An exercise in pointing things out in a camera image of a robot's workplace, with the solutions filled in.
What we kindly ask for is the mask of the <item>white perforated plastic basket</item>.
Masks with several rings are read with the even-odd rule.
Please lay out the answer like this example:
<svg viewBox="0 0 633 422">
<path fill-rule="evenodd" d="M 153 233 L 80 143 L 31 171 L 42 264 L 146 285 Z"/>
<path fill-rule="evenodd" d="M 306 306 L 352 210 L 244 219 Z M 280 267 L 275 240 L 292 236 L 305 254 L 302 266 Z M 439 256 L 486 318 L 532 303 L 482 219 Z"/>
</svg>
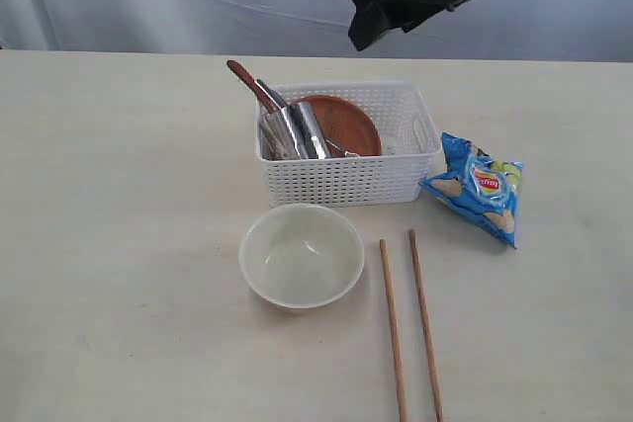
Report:
<svg viewBox="0 0 633 422">
<path fill-rule="evenodd" d="M 275 85 L 288 102 L 313 95 L 337 97 L 358 107 L 381 139 L 377 156 L 274 161 L 258 129 L 255 154 L 270 204 L 329 207 L 411 202 L 441 151 L 438 132 L 418 88 L 405 81 L 347 81 Z"/>
</svg>

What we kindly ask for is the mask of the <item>brown wooden handled spoon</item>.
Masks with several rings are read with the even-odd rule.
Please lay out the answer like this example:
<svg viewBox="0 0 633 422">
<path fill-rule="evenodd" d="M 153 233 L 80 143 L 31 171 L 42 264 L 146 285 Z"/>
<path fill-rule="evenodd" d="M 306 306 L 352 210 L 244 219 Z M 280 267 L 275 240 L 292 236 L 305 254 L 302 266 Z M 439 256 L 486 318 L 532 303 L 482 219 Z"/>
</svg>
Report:
<svg viewBox="0 0 633 422">
<path fill-rule="evenodd" d="M 275 113 L 278 108 L 268 94 L 256 83 L 251 74 L 236 60 L 229 59 L 226 62 L 228 69 L 255 95 L 269 114 Z"/>
</svg>

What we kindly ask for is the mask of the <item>blue potato chips bag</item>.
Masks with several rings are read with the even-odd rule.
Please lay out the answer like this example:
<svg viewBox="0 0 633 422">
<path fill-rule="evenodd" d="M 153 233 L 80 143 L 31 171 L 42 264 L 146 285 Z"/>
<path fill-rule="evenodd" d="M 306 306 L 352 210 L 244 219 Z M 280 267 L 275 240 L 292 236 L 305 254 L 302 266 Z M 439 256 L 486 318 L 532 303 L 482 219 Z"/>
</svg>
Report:
<svg viewBox="0 0 633 422">
<path fill-rule="evenodd" d="M 473 141 L 441 134 L 446 171 L 419 182 L 450 210 L 502 243 L 515 245 L 523 164 L 492 158 Z"/>
</svg>

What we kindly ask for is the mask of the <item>wooden chopstick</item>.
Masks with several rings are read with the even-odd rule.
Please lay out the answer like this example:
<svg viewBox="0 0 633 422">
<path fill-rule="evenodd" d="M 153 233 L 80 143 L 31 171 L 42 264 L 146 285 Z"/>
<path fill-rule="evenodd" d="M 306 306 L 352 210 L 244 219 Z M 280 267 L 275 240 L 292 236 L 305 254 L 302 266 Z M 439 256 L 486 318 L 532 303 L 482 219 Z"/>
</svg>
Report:
<svg viewBox="0 0 633 422">
<path fill-rule="evenodd" d="M 435 418 L 437 422 L 444 420 L 442 395 L 439 384 L 438 371 L 435 360 L 434 345 L 432 340 L 432 333 L 430 328 L 429 312 L 426 302 L 426 296 L 424 291 L 424 282 L 421 262 L 419 259 L 419 252 L 417 249 L 416 234 L 413 229 L 408 231 L 408 239 L 411 253 L 411 260 L 415 278 L 415 285 L 417 291 L 419 312 L 421 318 L 421 328 L 424 339 L 424 349 L 426 354 L 426 362 L 429 374 L 429 381 L 431 384 L 431 391 L 433 397 L 433 406 L 435 412 Z"/>
<path fill-rule="evenodd" d="M 393 364 L 396 378 L 396 394 L 397 394 L 397 403 L 399 409 L 399 421 L 407 422 L 407 403 L 406 403 L 406 391 L 405 391 L 405 381 L 404 381 L 404 372 L 403 372 L 403 360 L 401 354 L 401 340 L 399 334 L 399 325 L 398 318 L 396 313 L 396 306 L 394 300 L 394 289 L 390 268 L 390 260 L 387 249 L 387 242 L 385 239 L 379 240 L 381 259 L 382 259 L 382 268 L 384 275 L 384 283 L 385 283 L 385 291 L 386 291 L 386 300 L 388 306 L 388 315 L 389 315 L 389 325 L 390 325 L 390 335 L 391 335 L 391 344 L 392 344 L 392 353 L 393 353 Z"/>
</svg>

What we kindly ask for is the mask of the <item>terracotta brown plate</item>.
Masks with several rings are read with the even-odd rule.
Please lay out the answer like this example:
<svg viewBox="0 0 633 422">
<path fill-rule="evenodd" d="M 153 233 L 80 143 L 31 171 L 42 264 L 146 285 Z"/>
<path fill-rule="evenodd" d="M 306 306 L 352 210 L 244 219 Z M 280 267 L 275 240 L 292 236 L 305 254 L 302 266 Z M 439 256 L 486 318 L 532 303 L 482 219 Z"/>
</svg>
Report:
<svg viewBox="0 0 633 422">
<path fill-rule="evenodd" d="M 300 101 L 311 104 L 326 139 L 361 156 L 382 154 L 377 128 L 369 116 L 353 103 L 327 95 L 311 95 Z"/>
</svg>

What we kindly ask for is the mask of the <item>grey backdrop curtain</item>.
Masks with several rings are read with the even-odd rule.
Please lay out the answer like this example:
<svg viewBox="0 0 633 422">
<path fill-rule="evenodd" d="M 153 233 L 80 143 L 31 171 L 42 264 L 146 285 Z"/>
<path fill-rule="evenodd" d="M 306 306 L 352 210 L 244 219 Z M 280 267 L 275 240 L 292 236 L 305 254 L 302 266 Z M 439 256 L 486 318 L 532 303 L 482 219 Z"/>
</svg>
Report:
<svg viewBox="0 0 633 422">
<path fill-rule="evenodd" d="M 350 0 L 1 0 L 8 49 L 343 56 Z M 472 0 L 368 57 L 619 61 L 632 0 Z"/>
</svg>

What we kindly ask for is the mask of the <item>stainless steel cup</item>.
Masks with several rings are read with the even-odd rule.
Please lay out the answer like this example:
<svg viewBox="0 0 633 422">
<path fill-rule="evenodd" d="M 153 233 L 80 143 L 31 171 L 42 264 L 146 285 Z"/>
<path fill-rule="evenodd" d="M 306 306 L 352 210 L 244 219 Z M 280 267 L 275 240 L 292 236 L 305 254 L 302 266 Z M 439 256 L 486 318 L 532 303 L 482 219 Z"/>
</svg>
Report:
<svg viewBox="0 0 633 422">
<path fill-rule="evenodd" d="M 267 114 L 261 126 L 273 160 L 331 157 L 313 106 L 307 101 Z"/>
</svg>

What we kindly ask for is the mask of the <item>speckled beige ceramic bowl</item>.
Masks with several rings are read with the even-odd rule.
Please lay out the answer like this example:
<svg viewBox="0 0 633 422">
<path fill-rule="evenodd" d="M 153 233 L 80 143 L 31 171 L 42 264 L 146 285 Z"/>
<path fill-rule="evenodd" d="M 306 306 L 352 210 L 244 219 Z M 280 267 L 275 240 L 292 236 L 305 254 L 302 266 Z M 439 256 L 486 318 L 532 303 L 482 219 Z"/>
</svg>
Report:
<svg viewBox="0 0 633 422">
<path fill-rule="evenodd" d="M 344 215 L 298 203 L 255 220 L 239 245 L 238 263 L 262 300 L 303 312 L 330 305 L 354 288 L 365 267 L 365 249 Z"/>
</svg>

